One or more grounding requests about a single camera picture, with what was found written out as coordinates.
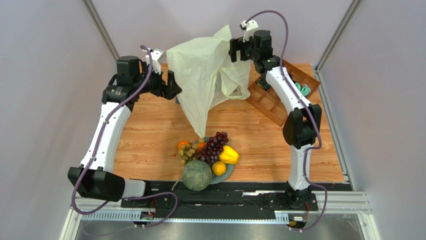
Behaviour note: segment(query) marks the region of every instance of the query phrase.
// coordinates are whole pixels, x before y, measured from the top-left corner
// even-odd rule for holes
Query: cable
[[[155,197],[158,197],[158,196],[169,195],[169,194],[174,197],[173,209],[167,214],[167,216],[165,216],[160,221],[153,223],[153,224],[145,225],[145,228],[152,228],[152,227],[155,227],[155,226],[162,224],[165,220],[167,220],[175,212],[176,208],[178,207],[178,196],[171,191],[165,191],[165,192],[160,192],[160,193],[150,195],[150,196],[134,196],[134,197],[128,197],[127,199],[129,199],[129,200],[144,200],[144,199],[150,199],[150,198],[155,198]]]
[[[287,85],[290,87],[290,89],[293,92],[293,94],[297,97],[297,100],[302,104],[302,106],[306,110],[307,114],[309,115],[309,119],[312,122],[313,129],[315,130],[316,136],[318,137],[318,146],[311,146],[311,147],[306,148],[306,150],[304,151],[304,156],[303,156],[303,176],[304,176],[304,178],[306,179],[306,181],[310,185],[324,190],[324,206],[322,207],[322,211],[321,211],[321,214],[319,215],[319,218],[314,222],[314,224],[312,224],[312,226],[303,229],[303,231],[309,231],[309,230],[315,228],[315,226],[323,218],[324,212],[326,210],[326,205],[327,205],[327,197],[328,197],[327,189],[324,186],[322,186],[322,185],[319,185],[319,184],[311,182],[309,180],[309,178],[307,177],[307,174],[306,174],[306,164],[307,164],[306,162],[307,162],[307,159],[308,159],[308,151],[309,150],[314,150],[314,149],[320,149],[323,146],[323,141],[321,140],[320,131],[318,130],[317,125],[315,124],[314,116],[312,116],[312,113],[309,110],[308,106],[301,99],[301,97],[297,93],[297,91],[291,86],[290,81],[287,79],[287,77],[284,74],[284,70],[283,70],[283,57],[284,57],[284,52],[286,51],[287,41],[289,40],[289,25],[287,24],[286,18],[281,13],[279,13],[277,11],[274,11],[274,10],[265,10],[265,11],[260,11],[260,12],[258,12],[256,14],[254,14],[252,17],[250,17],[248,20],[246,20],[245,23],[248,23],[250,20],[252,20],[253,18],[257,17],[258,15],[265,14],[265,13],[276,14],[279,17],[281,17],[281,19],[284,21],[284,25],[285,25],[285,41],[284,41],[284,47],[282,48],[282,52],[281,52],[281,56],[280,56],[281,60],[279,61],[279,70],[281,71],[282,77],[284,78],[284,80],[287,83]]]
[[[88,233],[84,229],[84,226],[81,228],[81,231],[85,235],[87,235],[89,237],[98,237],[98,238],[100,238],[100,237],[105,237],[105,236],[108,236],[108,235],[113,235],[113,234],[116,234],[116,233],[120,233],[122,231],[133,229],[133,228],[136,228],[136,227],[139,227],[139,228],[152,228],[152,227],[158,226],[158,225],[162,224],[165,220],[167,220],[175,212],[176,208],[178,207],[178,196],[176,194],[174,194],[173,192],[167,192],[166,191],[166,192],[160,192],[160,193],[157,193],[157,194],[153,194],[153,195],[150,195],[150,196],[135,196],[135,197],[128,197],[127,198],[128,200],[145,200],[145,199],[155,198],[155,197],[159,197],[159,196],[163,196],[163,195],[172,195],[174,197],[174,206],[173,206],[173,209],[170,211],[170,213],[167,216],[165,216],[163,219],[161,219],[160,221],[158,221],[158,222],[155,222],[153,224],[148,224],[148,225],[132,225],[132,226],[127,226],[127,227],[124,227],[124,228],[121,228],[121,229],[118,229],[118,230],[115,230],[115,231],[112,231],[112,232],[102,233],[102,234]]]
[[[311,210],[311,208],[309,207],[309,204],[307,202],[305,202],[304,204],[306,205],[306,214],[304,215],[304,217],[306,218],[306,222],[308,222],[309,211]]]
[[[96,142],[95,142],[95,144],[94,144],[94,148],[93,148],[93,151],[92,151],[92,155],[91,155],[91,158],[90,158],[90,160],[89,160],[89,162],[87,163],[87,166],[85,166],[85,168],[83,169],[83,171],[81,172],[81,174],[80,174],[80,176],[78,177],[78,179],[77,179],[77,182],[75,183],[75,185],[74,185],[74,189],[72,190],[72,196],[71,196],[71,205],[72,205],[72,208],[77,212],[77,213],[79,213],[79,214],[81,214],[81,215],[90,215],[90,214],[93,214],[93,213],[95,213],[95,212],[97,212],[99,209],[101,209],[101,208],[103,208],[107,203],[108,203],[108,201],[105,201],[104,203],[102,203],[99,207],[97,207],[97,208],[95,208],[95,209],[93,209],[93,210],[91,210],[91,211],[82,211],[82,210],[80,210],[78,207],[77,207],[77,205],[76,205],[76,194],[77,194],[77,191],[78,191],[78,188],[79,188],[79,186],[80,186],[80,184],[82,183],[82,179],[83,179],[83,177],[86,175],[86,173],[87,173],[87,171],[89,170],[89,167],[92,165],[92,163],[93,163],[93,161],[95,160],[95,158],[96,158],[96,154],[97,154],[97,152],[98,152],[98,148],[99,148],[99,145],[100,145],[100,143],[101,143],[101,139],[102,139],[102,135],[104,134],[104,131],[105,131],[105,127],[107,126],[107,124],[108,124],[108,121],[110,120],[110,118],[113,116],[113,114],[119,109],[119,108],[121,108],[121,107],[123,107],[126,103],[128,103],[131,99],[133,99],[134,97],[136,97],[138,94],[139,94],[139,92],[145,87],[145,85],[148,83],[148,80],[150,79],[150,76],[151,76],[151,73],[152,73],[152,71],[153,71],[153,57],[151,56],[151,52],[150,52],[150,49],[147,47],[147,46],[145,46],[145,45],[140,45],[140,48],[141,49],[143,49],[143,50],[145,50],[147,53],[148,53],[148,56],[149,56],[149,68],[148,68],[148,73],[147,73],[147,75],[146,75],[146,78],[145,78],[145,80],[143,81],[143,83],[142,83],[142,85],[140,85],[140,87],[132,94],[132,95],[130,95],[128,98],[126,98],[123,102],[121,102],[119,105],[117,105],[107,116],[106,116],[106,118],[105,118],[105,121],[103,122],[103,124],[102,124],[102,126],[100,127],[100,130],[99,130],[99,134],[98,134],[98,136],[97,136],[97,139],[96,139]]]
[[[177,180],[174,184],[173,184],[173,186],[171,187],[171,190],[173,191],[173,190],[175,190],[175,187],[176,187],[176,185],[178,185],[178,183],[179,183],[179,181],[180,180],[182,180],[182,178],[179,178],[179,180]]]

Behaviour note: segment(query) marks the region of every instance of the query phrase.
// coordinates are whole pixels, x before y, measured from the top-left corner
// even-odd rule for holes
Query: metal rod
[[[339,42],[340,38],[342,37],[343,32],[348,27],[349,23],[351,22],[352,17],[354,16],[355,12],[357,11],[358,7],[360,6],[361,2],[363,0],[353,0],[349,8],[347,9],[346,13],[343,16],[343,19],[341,20],[339,26],[336,29],[336,32],[334,33],[333,37],[330,40],[330,43],[328,43],[327,48],[325,49],[324,53],[322,54],[318,64],[316,65],[315,69],[318,72],[321,72],[324,68],[324,66],[327,63],[327,60],[329,59],[332,51],[334,50],[336,44]]]
[[[111,54],[112,58],[115,61],[117,61],[120,55],[116,47],[114,46],[113,41],[110,38],[110,35],[108,35],[107,29],[102,23],[101,17],[99,16],[98,11],[96,11],[95,5],[93,4],[92,0],[81,0],[81,1],[83,2],[84,6],[87,9],[87,12],[89,13],[91,19],[93,20],[94,25],[99,31],[100,36],[102,37],[103,42],[106,45],[106,48],[108,48],[108,51]]]
[[[353,181],[351,179],[351,173],[348,170],[345,148],[342,145],[342,138],[340,137],[339,129],[337,127],[336,120],[334,118],[333,110],[330,106],[330,101],[329,101],[329,97],[327,95],[326,85],[324,84],[323,76],[318,71],[315,71],[315,74],[318,77],[318,80],[321,82],[321,84],[318,87],[319,97],[321,98],[322,107],[324,109],[325,116],[326,116],[327,121],[328,121],[328,126],[330,128],[331,138],[333,139],[334,149],[336,150],[337,158],[340,162],[340,167],[341,167],[342,171],[347,174],[347,177],[349,178],[350,186],[352,187],[352,189],[354,191],[356,191],[357,189],[356,189],[356,187],[353,184]]]

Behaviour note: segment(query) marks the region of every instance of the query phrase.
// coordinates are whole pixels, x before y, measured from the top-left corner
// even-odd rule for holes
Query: grape cluster
[[[201,161],[213,164],[219,160],[219,155],[224,151],[224,145],[229,142],[226,132],[216,132],[216,136],[210,137],[208,142],[199,151]]]

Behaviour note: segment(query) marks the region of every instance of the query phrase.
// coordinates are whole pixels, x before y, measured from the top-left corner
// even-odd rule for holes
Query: yellow bell pepper
[[[211,166],[211,170],[216,176],[222,176],[227,171],[227,166],[222,161],[217,161]]]
[[[223,146],[223,152],[219,155],[219,160],[226,164],[237,164],[240,159],[240,155],[232,147],[225,145]]]

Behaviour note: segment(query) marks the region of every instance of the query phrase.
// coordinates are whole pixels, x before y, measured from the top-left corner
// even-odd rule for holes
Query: white mount bracket
[[[152,57],[152,70],[156,74],[161,74],[161,63],[166,59],[166,53],[163,50],[156,48],[154,49],[154,51],[151,52],[151,57]],[[148,56],[148,54],[145,56],[145,61],[147,63],[150,62],[150,56]]]
[[[250,37],[253,37],[253,34],[259,29],[259,25],[255,20],[250,20],[246,23],[246,21],[242,21],[241,28],[245,29],[244,37],[242,41],[245,43],[250,40]]]

